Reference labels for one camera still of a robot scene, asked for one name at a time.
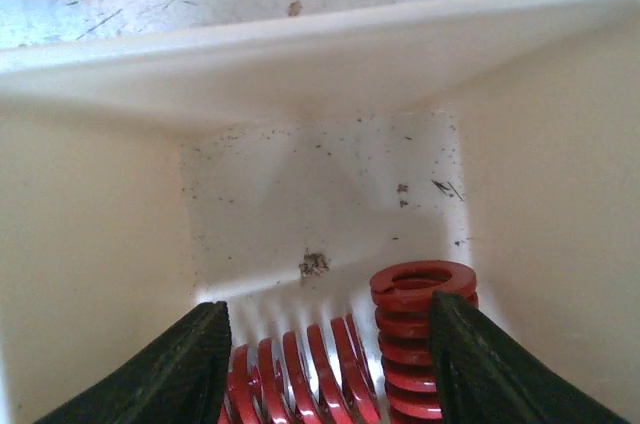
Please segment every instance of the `spring coil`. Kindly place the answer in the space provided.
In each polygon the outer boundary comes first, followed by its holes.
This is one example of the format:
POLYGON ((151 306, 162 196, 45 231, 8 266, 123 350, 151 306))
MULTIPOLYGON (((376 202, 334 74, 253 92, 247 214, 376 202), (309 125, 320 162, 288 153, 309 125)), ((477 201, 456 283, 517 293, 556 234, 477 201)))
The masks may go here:
POLYGON ((231 359, 227 393, 218 424, 354 424, 359 414, 367 424, 380 421, 380 410, 369 374, 367 357, 352 315, 331 320, 342 389, 329 364, 322 332, 317 324, 307 328, 307 339, 319 381, 319 399, 309 387, 306 360, 293 331, 282 336, 282 353, 271 338, 260 341, 257 351, 238 347, 231 359), (286 398, 288 382, 294 405, 286 398))
POLYGON ((455 262, 415 261, 378 272, 370 286, 391 422, 441 422, 428 350, 429 307, 437 290, 461 294, 477 306, 475 272, 455 262))

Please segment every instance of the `red spring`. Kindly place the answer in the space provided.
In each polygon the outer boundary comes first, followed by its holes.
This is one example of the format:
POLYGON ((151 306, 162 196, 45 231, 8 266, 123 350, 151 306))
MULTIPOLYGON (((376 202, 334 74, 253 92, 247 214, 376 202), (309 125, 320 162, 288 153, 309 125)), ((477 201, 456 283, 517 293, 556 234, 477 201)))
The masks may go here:
POLYGON ((232 356, 227 394, 218 424, 304 423, 354 424, 358 414, 367 424, 380 420, 378 402, 369 374, 367 357, 353 317, 331 321, 342 388, 329 365, 324 339, 317 324, 307 328, 313 365, 318 374, 319 399, 309 387, 309 377, 296 334, 282 338, 282 351, 271 338, 258 344, 257 352, 248 345, 232 356), (287 380, 294 403, 289 402, 287 380))
POLYGON ((455 262, 416 261, 384 269, 370 284, 391 422, 441 422, 428 344, 429 307, 434 291, 461 294, 477 306, 475 272, 455 262))

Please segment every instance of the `coil spring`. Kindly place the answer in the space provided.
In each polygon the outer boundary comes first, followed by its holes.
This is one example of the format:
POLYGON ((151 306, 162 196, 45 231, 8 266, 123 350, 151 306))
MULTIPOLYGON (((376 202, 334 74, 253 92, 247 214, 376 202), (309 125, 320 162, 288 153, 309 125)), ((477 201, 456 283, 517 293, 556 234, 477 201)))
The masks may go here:
MULTIPOLYGON (((441 422, 428 351, 428 310, 436 290, 462 294, 477 305, 475 273, 454 262, 417 261, 380 271, 370 285, 391 422, 441 422)), ((320 327, 314 324, 307 328, 319 382, 319 399, 314 398, 306 359, 296 333, 289 331, 282 336, 282 350, 271 338, 260 341, 257 351, 248 345, 235 350, 218 424, 354 424, 358 414, 366 424, 379 422, 374 385, 353 316, 333 319, 331 330, 342 388, 329 364, 320 327)))
POLYGON ((329 364, 320 327, 311 325, 307 328, 307 339, 319 381, 319 399, 316 401, 309 387, 306 360, 300 352, 297 336, 289 331, 282 336, 283 353, 271 338, 260 341, 257 352, 248 345, 235 350, 227 379, 226 402, 218 424, 269 421, 276 424, 324 424, 330 421, 354 424, 357 414, 367 424, 380 421, 367 357, 353 316, 333 319, 331 330, 340 362, 342 389, 329 364), (293 406, 287 402, 287 378, 293 391, 293 406))
POLYGON ((441 422, 428 350, 429 307, 437 290, 477 306, 475 272, 449 261, 408 262, 378 272, 370 286, 392 423, 441 422))

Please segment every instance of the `white plastic box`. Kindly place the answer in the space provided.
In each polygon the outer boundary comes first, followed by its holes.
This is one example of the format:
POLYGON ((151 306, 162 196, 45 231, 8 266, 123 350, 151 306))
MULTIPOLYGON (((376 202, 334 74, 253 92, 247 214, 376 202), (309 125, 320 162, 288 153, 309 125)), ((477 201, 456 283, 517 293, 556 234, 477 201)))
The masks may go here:
POLYGON ((473 266, 485 312, 640 420, 640 0, 6 51, 0 116, 0 421, 202 300, 229 301, 236 344, 353 310, 381 390, 368 279, 419 258, 473 266), (305 249, 329 272, 302 282, 305 249))

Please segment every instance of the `dirt speck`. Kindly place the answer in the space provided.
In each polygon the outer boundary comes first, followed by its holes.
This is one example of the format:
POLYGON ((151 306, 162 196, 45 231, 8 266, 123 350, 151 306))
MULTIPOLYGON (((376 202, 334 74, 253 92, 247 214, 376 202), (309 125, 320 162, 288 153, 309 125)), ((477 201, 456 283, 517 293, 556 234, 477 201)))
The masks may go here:
POLYGON ((300 1, 293 1, 289 4, 289 8, 287 9, 287 15, 289 17, 299 16, 302 12, 302 3, 300 1))
POLYGON ((304 283, 307 279, 329 271, 329 262, 324 252, 310 253, 309 249, 306 249, 302 262, 298 264, 300 268, 300 282, 304 283))

